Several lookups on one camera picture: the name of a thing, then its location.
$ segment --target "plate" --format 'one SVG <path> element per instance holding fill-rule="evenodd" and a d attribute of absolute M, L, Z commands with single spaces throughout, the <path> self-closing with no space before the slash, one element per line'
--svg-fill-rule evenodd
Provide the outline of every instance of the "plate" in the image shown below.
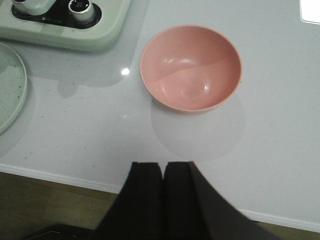
<path fill-rule="evenodd" d="M 0 42 L 0 134 L 15 120 L 26 95 L 25 65 L 12 48 Z"/>

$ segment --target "white tabletop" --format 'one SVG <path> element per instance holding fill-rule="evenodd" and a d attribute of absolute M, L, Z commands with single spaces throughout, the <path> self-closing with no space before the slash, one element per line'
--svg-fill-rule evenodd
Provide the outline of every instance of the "white tabletop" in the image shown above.
<path fill-rule="evenodd" d="M 181 24 L 221 32 L 243 61 L 236 94 L 196 116 L 156 103 L 139 74 L 147 42 Z M 0 171 L 117 193 L 132 161 L 195 161 L 251 219 L 320 232 L 320 25 L 299 1 L 132 0 L 99 53 L 1 41 L 29 88 L 0 135 Z"/>

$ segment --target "table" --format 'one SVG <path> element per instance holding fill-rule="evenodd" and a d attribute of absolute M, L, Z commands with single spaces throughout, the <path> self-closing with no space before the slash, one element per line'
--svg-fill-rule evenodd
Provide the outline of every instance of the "table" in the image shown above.
<path fill-rule="evenodd" d="M 139 74 L 147 42 L 182 24 L 222 33 L 243 61 L 236 94 L 196 116 L 155 102 Z M 320 232 L 319 40 L 289 0 L 133 0 L 118 41 L 96 53 L 1 40 L 29 89 L 0 135 L 0 171 L 117 193 L 132 161 L 194 161 L 249 218 Z"/>

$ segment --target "floor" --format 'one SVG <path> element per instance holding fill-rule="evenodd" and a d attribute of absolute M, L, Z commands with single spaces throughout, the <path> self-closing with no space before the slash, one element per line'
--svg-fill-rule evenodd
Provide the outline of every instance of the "floor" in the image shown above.
<path fill-rule="evenodd" d="M 54 224 L 94 229 L 116 197 L 0 172 L 0 240 L 20 240 Z M 320 240 L 320 233 L 259 224 L 285 240 Z"/>

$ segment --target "pink bowl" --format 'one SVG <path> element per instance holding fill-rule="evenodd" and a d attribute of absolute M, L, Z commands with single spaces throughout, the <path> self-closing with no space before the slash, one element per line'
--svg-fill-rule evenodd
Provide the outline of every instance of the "pink bowl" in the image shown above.
<path fill-rule="evenodd" d="M 203 26 L 180 25 L 157 34 L 140 59 L 150 94 L 179 112 L 206 112 L 237 89 L 242 67 L 235 47 Z"/>

